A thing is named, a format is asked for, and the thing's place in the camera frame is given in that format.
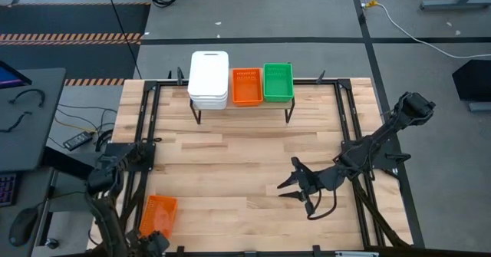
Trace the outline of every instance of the concrete floor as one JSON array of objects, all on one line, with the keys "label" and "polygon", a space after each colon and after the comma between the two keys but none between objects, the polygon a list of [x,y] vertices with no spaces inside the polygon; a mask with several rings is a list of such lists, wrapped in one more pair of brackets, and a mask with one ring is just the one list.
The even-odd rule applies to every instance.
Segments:
[{"label": "concrete floor", "polygon": [[[0,4],[9,1],[0,0]],[[422,12],[418,8],[421,0],[378,1],[387,6],[396,22],[417,37],[491,36],[489,8]],[[369,9],[366,15],[371,37],[404,37],[380,8]],[[221,38],[361,37],[352,0],[178,0],[165,9],[152,6],[147,32],[145,39],[216,38],[217,35]],[[453,54],[491,53],[491,44],[484,43],[438,46]],[[190,55],[200,49],[227,51],[233,67],[289,61],[296,77],[317,77],[323,70],[326,70],[326,77],[372,76],[363,44],[143,45],[138,57],[139,68],[143,77],[148,78],[166,77],[168,70],[175,72],[177,66],[187,75]],[[374,50],[390,105],[405,91],[420,92],[437,104],[435,116],[427,126],[410,128],[400,135],[402,150],[413,156],[407,162],[407,173],[426,247],[491,252],[491,185],[487,179],[491,174],[491,114],[471,114],[457,97],[451,74],[466,60],[447,58],[420,44],[375,44]],[[119,95],[120,87],[66,87],[61,102],[116,108]],[[99,110],[68,111],[95,122],[101,115]],[[113,119],[112,114],[107,114],[107,121]],[[51,137],[64,141],[77,133],[70,131],[55,124]],[[80,149],[92,150],[91,146]],[[84,221],[75,219],[73,214],[66,216],[77,223]],[[62,238],[70,233],[73,239],[64,241],[67,244],[62,253],[83,250],[80,246],[83,243],[78,241],[87,241],[90,226],[77,226],[74,231],[66,222],[63,217],[55,220],[50,236]],[[35,256],[60,252],[39,249]]]}]

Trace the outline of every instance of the computer monitor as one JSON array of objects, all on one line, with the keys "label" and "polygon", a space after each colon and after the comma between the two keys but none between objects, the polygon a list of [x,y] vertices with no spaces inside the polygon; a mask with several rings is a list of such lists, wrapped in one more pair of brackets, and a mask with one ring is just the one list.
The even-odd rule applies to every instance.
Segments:
[{"label": "computer monitor", "polygon": [[0,61],[0,89],[32,84],[26,76]]}]

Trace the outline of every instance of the computer mouse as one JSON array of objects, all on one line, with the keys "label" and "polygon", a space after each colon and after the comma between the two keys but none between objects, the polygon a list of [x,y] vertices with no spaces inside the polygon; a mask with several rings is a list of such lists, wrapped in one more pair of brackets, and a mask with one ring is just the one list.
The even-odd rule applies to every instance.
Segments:
[{"label": "computer mouse", "polygon": [[38,219],[37,208],[27,208],[22,210],[10,226],[8,241],[13,246],[25,245],[31,238],[32,230]]}]

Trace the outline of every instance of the orange basket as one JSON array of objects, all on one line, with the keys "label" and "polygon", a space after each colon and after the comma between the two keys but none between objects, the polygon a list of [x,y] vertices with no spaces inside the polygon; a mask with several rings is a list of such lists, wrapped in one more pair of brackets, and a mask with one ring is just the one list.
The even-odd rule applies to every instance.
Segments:
[{"label": "orange basket", "polygon": [[236,68],[232,70],[233,103],[251,107],[262,103],[261,68]]},{"label": "orange basket", "polygon": [[170,239],[174,219],[176,218],[177,199],[168,196],[149,196],[145,214],[140,225],[142,236],[148,236],[153,231],[161,231]]}]

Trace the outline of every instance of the white bin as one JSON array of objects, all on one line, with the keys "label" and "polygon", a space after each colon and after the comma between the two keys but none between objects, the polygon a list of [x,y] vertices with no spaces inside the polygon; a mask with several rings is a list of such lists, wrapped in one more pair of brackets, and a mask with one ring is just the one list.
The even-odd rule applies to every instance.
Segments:
[{"label": "white bin", "polygon": [[229,56],[224,51],[197,51],[191,58],[187,91],[196,107],[225,109],[229,96]]}]

